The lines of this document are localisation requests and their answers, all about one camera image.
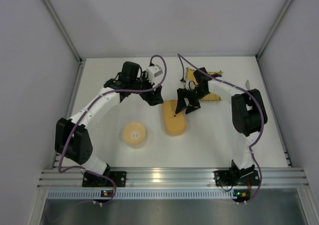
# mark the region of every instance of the cable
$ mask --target cable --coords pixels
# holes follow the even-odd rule
[[[222,190],[224,190],[225,192],[230,192],[230,191],[233,189],[234,185],[235,185],[235,183],[233,183],[233,185],[231,186],[231,188],[228,189],[228,190],[226,190],[226,189],[224,189],[223,186],[221,185],[220,178],[219,178],[219,180],[218,180],[218,183],[219,183],[220,187],[222,188]]]
[[[198,67],[196,67],[195,65],[193,65],[193,64],[192,64],[191,62],[189,62],[186,58],[184,58],[181,54],[177,54],[177,55],[178,55],[178,57],[179,57],[180,62],[182,63],[182,67],[183,67],[183,68],[184,68],[184,65],[183,65],[183,62],[182,62],[181,59],[183,59],[183,60],[184,60],[185,62],[187,62],[190,66],[192,66],[193,68],[195,68],[196,70],[198,70],[200,73],[206,75],[207,77],[209,77],[209,78],[211,78],[211,79],[213,79],[213,80],[215,80],[215,81],[218,81],[218,82],[220,82],[220,83],[224,83],[224,84],[227,84],[227,85],[229,85],[229,86],[231,86],[231,87],[237,88],[237,89],[239,89],[240,91],[242,91],[242,92],[248,94],[248,96],[249,96],[249,97],[254,101],[254,103],[256,104],[257,109],[258,109],[258,112],[260,113],[260,117],[261,117],[261,127],[260,127],[260,132],[259,132],[259,135],[258,135],[257,139],[249,146],[249,151],[250,151],[250,153],[251,153],[251,157],[252,157],[254,163],[257,165],[260,181],[259,181],[259,184],[258,184],[258,187],[257,187],[256,191],[254,192],[254,194],[252,195],[252,197],[250,198],[250,200],[248,200],[248,201],[252,201],[252,200],[256,197],[257,193],[259,192],[260,187],[261,187],[261,184],[262,184],[262,179],[263,179],[263,176],[262,176],[262,174],[261,174],[261,168],[260,168],[260,166],[259,166],[259,164],[258,164],[258,162],[257,162],[257,160],[256,160],[256,158],[255,158],[255,155],[254,155],[253,149],[252,149],[252,148],[258,143],[258,141],[260,140],[260,138],[261,138],[261,136],[262,136],[262,134],[263,134],[263,132],[264,132],[265,119],[264,119],[264,114],[263,114],[263,111],[262,111],[262,109],[261,109],[261,107],[260,107],[260,104],[259,104],[258,101],[254,98],[254,96],[252,96],[252,94],[249,93],[247,90],[245,90],[245,89],[243,89],[243,88],[241,88],[241,87],[238,87],[238,86],[236,86],[236,85],[234,85],[234,84],[232,84],[232,83],[230,83],[230,82],[227,82],[227,81],[224,81],[224,80],[221,80],[221,79],[214,78],[213,76],[211,76],[211,75],[205,73],[204,71],[200,70]]]
[[[191,82],[193,82],[193,85],[196,86],[195,82],[194,82],[193,80],[190,80],[190,81],[188,82],[188,87],[189,87],[189,89],[191,89],[191,87],[190,87],[190,83],[191,83]]]
[[[121,74],[121,72],[119,72],[119,73],[115,76],[114,79],[117,79],[117,77],[118,77],[120,74]]]
[[[164,76],[163,76],[162,80],[160,81],[160,83],[159,83],[157,86],[155,86],[154,88],[151,88],[151,89],[143,89],[143,90],[133,90],[133,89],[117,89],[117,90],[111,90],[111,91],[105,92],[104,94],[102,94],[102,96],[105,96],[105,95],[108,95],[108,94],[111,94],[111,93],[116,93],[116,92],[146,93],[146,92],[154,91],[155,89],[159,88],[159,87],[163,84],[163,82],[164,82],[164,80],[165,80],[165,78],[166,78],[166,75],[167,75],[167,65],[166,65],[166,62],[165,62],[164,58],[163,58],[162,56],[160,56],[160,55],[153,55],[153,56],[151,57],[151,59],[150,59],[150,64],[152,64],[152,60],[153,60],[154,58],[156,58],[156,57],[157,57],[157,58],[160,58],[160,59],[162,60],[162,62],[163,62],[163,64],[164,64],[164,69],[165,69],[165,71],[164,71]],[[84,116],[85,116],[85,115],[88,113],[88,111],[93,107],[93,105],[94,105],[100,98],[102,98],[102,96],[100,95],[100,96],[96,97],[95,100],[92,101],[92,103],[88,106],[87,110],[81,115],[81,117],[79,118],[79,120],[78,120],[78,121],[75,123],[75,125],[73,126],[73,128],[72,128],[72,130],[71,130],[71,132],[70,132],[70,134],[69,134],[69,136],[68,136],[68,138],[67,138],[67,140],[66,140],[66,142],[65,142],[65,145],[64,145],[64,148],[63,148],[63,151],[62,151],[62,154],[61,154],[61,159],[60,159],[60,162],[59,162],[58,170],[59,170],[59,173],[65,173],[66,171],[68,171],[68,170],[70,170],[70,169],[80,168],[80,169],[84,169],[86,172],[88,172],[88,173],[90,173],[90,174],[93,174],[93,175],[95,175],[95,176],[98,176],[98,177],[101,177],[101,178],[104,178],[104,179],[110,181],[110,182],[112,183],[113,187],[114,187],[114,192],[113,192],[112,197],[111,197],[106,203],[104,203],[104,204],[106,205],[106,204],[108,204],[108,203],[110,203],[110,202],[112,201],[112,199],[114,198],[115,193],[116,193],[116,184],[114,183],[114,181],[113,181],[112,179],[110,179],[110,178],[108,178],[108,177],[106,177],[106,176],[104,176],[104,175],[100,175],[100,174],[97,174],[97,173],[95,173],[95,172],[86,170],[86,169],[85,169],[84,167],[82,167],[82,166],[70,166],[70,167],[66,167],[64,170],[62,170],[63,159],[64,159],[64,157],[65,157],[65,153],[66,153],[67,147],[68,147],[68,145],[69,145],[69,143],[70,143],[70,141],[71,141],[72,135],[74,134],[76,128],[78,127],[78,125],[80,124],[80,122],[82,121],[82,119],[84,118]]]
[[[248,192],[251,192],[251,184],[249,180],[247,180],[247,184],[248,184]]]
[[[179,58],[179,60],[180,60],[180,64],[181,64],[181,68],[182,68],[182,70],[183,70],[183,76],[182,76],[182,78],[181,78],[181,82],[186,82],[186,80],[184,79],[184,76],[185,76],[185,68],[184,68],[184,64],[183,64],[183,62],[181,61],[181,58],[180,58],[180,56],[178,56],[178,58]]]

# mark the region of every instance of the white table surface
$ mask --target white table surface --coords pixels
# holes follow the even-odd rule
[[[255,156],[261,167],[287,167],[283,147],[275,125],[265,87],[254,57],[189,57],[207,71],[223,71],[223,79],[245,88],[260,90],[268,115],[264,134],[256,145]],[[100,91],[103,84],[121,71],[125,61],[146,68],[149,58],[89,58],[86,60],[73,113],[81,110]],[[164,100],[176,99],[181,66],[177,57],[165,58],[168,70],[163,83]],[[159,59],[154,63],[162,66]],[[130,122],[146,126],[144,147],[133,149],[122,139],[122,129]],[[225,101],[201,102],[201,109],[186,115],[184,134],[171,137],[163,126],[161,105],[149,106],[139,95],[131,95],[111,109],[89,131],[93,153],[111,167],[229,167],[234,156],[238,133],[231,120],[231,106]],[[74,164],[65,159],[64,166]]]

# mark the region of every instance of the round yellow sponge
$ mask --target round yellow sponge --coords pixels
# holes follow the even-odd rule
[[[146,137],[146,128],[140,122],[132,122],[124,127],[122,136],[131,147],[139,147],[137,145],[143,142]]]

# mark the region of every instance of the white enclosure wall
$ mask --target white enclosure wall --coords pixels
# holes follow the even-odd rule
[[[82,57],[255,55],[286,0],[51,0]]]
[[[23,225],[77,62],[41,0],[0,0],[1,224]]]
[[[262,56],[279,122],[295,166],[319,203],[319,0],[295,0]]]

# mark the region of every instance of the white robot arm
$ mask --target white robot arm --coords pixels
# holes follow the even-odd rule
[[[63,153],[67,138],[77,125],[69,144],[66,145],[65,157],[96,174],[108,176],[110,166],[92,155],[93,146],[88,129],[95,127],[111,108],[121,103],[131,93],[152,89],[155,78],[162,72],[158,65],[151,64],[145,71],[142,71],[138,64],[125,62],[122,71],[117,76],[118,79],[108,80],[98,95],[82,110],[68,119],[61,118],[57,122],[55,151]],[[150,106],[154,106],[163,103],[160,92],[161,86],[158,86],[154,90],[139,95]]]
[[[207,73],[205,68],[200,68],[200,70]],[[194,72],[194,77],[198,83],[197,86],[177,90],[178,101],[175,113],[186,110],[185,113],[188,114],[199,109],[199,99],[209,93],[220,96],[231,105],[232,122],[239,133],[239,141],[231,165],[232,172],[236,174],[235,180],[254,172],[255,165],[249,147],[257,139],[261,129],[261,116],[256,104],[242,90],[212,80],[198,70]],[[220,77],[220,75],[214,74],[213,77]],[[264,123],[266,124],[267,114],[260,92],[257,89],[253,89],[249,90],[249,93],[258,101],[263,112]]]

